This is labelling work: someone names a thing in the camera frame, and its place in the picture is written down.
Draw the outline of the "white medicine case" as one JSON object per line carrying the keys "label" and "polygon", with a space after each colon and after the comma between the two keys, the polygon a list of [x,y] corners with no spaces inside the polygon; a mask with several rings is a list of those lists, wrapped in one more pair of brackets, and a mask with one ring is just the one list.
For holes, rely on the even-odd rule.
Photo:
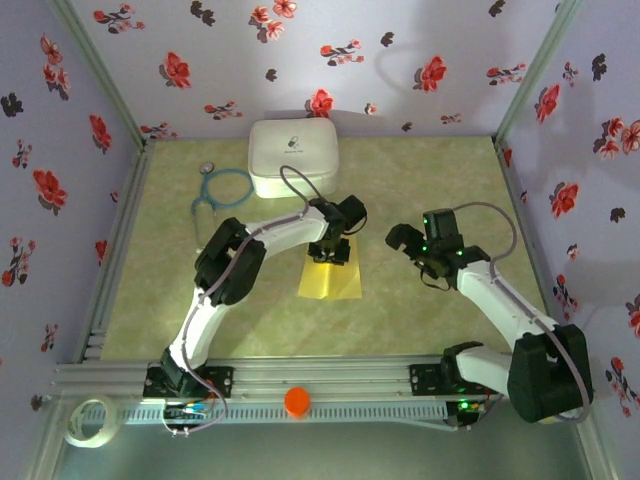
{"label": "white medicine case", "polygon": [[327,118],[260,120],[251,127],[248,172],[258,197],[287,198],[336,191],[339,145]]}

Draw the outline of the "blue stethoscope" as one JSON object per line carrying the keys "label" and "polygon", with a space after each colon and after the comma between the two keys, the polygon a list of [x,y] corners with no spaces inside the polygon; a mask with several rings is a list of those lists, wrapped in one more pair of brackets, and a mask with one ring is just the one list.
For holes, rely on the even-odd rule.
{"label": "blue stethoscope", "polygon": [[[194,237],[195,237],[196,245],[198,248],[202,248],[204,246],[204,242],[200,239],[200,228],[199,228],[198,219],[197,219],[198,208],[202,205],[205,205],[210,209],[213,215],[213,218],[216,218],[216,214],[218,210],[235,208],[242,205],[244,202],[246,202],[254,193],[254,184],[249,173],[239,168],[217,169],[212,162],[204,162],[199,166],[198,171],[201,176],[201,182],[200,182],[198,195],[195,197],[195,199],[191,202],[191,205],[190,205],[190,216],[191,216],[191,220],[194,228]],[[224,203],[217,200],[211,194],[209,189],[210,183],[213,180],[221,178],[224,175],[241,176],[246,180],[248,185],[246,192],[237,200],[234,200],[233,202],[230,202],[230,203]]]}

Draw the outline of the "orange bottle cap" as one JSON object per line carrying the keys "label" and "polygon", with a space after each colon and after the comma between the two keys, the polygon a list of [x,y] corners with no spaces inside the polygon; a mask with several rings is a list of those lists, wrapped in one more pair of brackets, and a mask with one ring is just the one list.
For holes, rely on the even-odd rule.
{"label": "orange bottle cap", "polygon": [[284,396],[284,409],[294,419],[306,417],[311,410],[311,396],[301,387],[295,386],[289,389]]}

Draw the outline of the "clear tape roll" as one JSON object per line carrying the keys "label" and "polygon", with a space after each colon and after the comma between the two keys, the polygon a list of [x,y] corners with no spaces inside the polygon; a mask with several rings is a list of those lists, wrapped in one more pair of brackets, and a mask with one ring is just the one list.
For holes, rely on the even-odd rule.
{"label": "clear tape roll", "polygon": [[[94,407],[100,407],[104,413],[102,426],[92,435],[87,436],[83,431],[84,421]],[[77,448],[100,448],[109,443],[122,427],[119,406],[109,397],[96,395],[88,397],[77,404],[70,414],[64,439]]]}

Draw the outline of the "aluminium side rail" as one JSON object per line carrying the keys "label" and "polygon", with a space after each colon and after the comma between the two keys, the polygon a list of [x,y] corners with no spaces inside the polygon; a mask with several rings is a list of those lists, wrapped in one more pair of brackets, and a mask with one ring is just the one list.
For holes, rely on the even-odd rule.
{"label": "aluminium side rail", "polygon": [[499,141],[496,135],[491,136],[491,141],[514,210],[515,222],[519,228],[521,236],[519,243],[523,244],[523,248],[526,251],[532,275],[535,279],[536,292],[540,297],[542,310],[553,316],[556,313],[556,307],[554,306],[554,300],[550,297],[549,288],[551,287],[551,283],[545,277],[547,268],[545,266],[544,256],[538,249],[538,238],[531,223],[528,203],[523,203],[520,199],[520,195],[525,191],[525,188],[516,175],[514,166],[511,165],[508,167],[504,160],[504,153],[509,150],[510,147],[505,142]]}
{"label": "aluminium side rail", "polygon": [[83,328],[74,351],[73,363],[101,360],[154,147],[155,141],[144,141],[143,147],[131,160],[130,170],[120,193],[105,257],[99,267]]}

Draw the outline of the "aluminium front rail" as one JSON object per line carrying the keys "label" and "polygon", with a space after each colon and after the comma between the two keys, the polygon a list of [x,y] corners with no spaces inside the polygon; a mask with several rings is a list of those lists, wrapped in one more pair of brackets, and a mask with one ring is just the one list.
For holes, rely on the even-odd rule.
{"label": "aluminium front rail", "polygon": [[[301,386],[319,402],[378,402],[481,399],[485,395],[413,396],[410,364],[440,364],[433,355],[370,357],[274,357],[211,359],[207,366],[234,368],[232,404],[278,403],[292,387]],[[152,363],[93,361],[58,367],[51,392],[55,395],[104,394],[142,399],[147,369]],[[506,387],[471,380],[497,393]]]}

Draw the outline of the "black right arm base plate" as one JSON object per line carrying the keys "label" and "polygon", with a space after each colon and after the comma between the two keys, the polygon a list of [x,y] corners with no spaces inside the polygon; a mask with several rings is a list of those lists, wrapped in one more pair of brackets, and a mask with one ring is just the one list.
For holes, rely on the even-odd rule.
{"label": "black right arm base plate", "polygon": [[445,372],[440,364],[410,364],[408,374],[413,396],[497,395],[488,387]]}

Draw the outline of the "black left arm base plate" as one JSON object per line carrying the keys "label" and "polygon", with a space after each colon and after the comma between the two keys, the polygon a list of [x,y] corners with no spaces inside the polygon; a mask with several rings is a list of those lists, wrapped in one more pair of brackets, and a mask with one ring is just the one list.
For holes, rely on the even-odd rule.
{"label": "black left arm base plate", "polygon": [[[208,385],[215,387],[225,399],[231,397],[234,368],[230,366],[201,366],[195,373]],[[213,392],[187,371],[178,369],[169,374],[161,366],[147,369],[143,385],[144,398],[195,399]]]}

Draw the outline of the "aluminium frame post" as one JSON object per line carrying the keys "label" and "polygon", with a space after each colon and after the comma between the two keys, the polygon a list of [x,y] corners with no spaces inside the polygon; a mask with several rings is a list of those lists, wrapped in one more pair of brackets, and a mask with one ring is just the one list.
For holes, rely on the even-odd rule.
{"label": "aluminium frame post", "polygon": [[32,453],[27,457],[22,480],[53,480],[58,457],[65,443],[67,405],[51,401],[44,409],[44,424],[36,435]]}
{"label": "aluminium frame post", "polygon": [[528,67],[527,73],[518,87],[498,130],[492,136],[495,145],[504,142],[512,127],[516,124],[529,98],[533,95],[537,82],[544,74],[548,63],[553,58],[555,50],[562,42],[569,26],[584,0],[561,0],[555,11],[554,19],[547,30],[541,45]]}
{"label": "aluminium frame post", "polygon": [[101,55],[70,0],[45,0],[45,3],[50,7],[57,20],[70,35],[85,64],[91,71],[94,80],[116,110],[119,120],[134,141],[137,149],[143,151],[146,147],[146,141],[139,132],[124,98],[120,94],[114,79],[104,64]]}
{"label": "aluminium frame post", "polygon": [[589,417],[579,423],[577,432],[591,480],[619,480],[594,420]]}

